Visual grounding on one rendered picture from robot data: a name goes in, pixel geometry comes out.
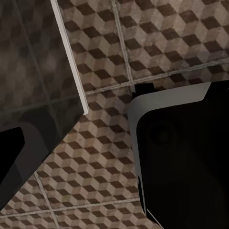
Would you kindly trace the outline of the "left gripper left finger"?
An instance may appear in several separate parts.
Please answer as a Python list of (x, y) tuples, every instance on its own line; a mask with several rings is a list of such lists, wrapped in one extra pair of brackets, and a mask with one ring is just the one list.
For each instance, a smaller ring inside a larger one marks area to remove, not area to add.
[(0, 184), (25, 145), (20, 127), (0, 132)]

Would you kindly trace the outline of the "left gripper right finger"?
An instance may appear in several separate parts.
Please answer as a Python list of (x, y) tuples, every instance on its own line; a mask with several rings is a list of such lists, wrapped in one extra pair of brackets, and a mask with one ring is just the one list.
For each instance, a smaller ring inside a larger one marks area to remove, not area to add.
[(229, 165), (229, 129), (218, 127), (215, 133), (214, 145), (221, 153), (227, 164)]

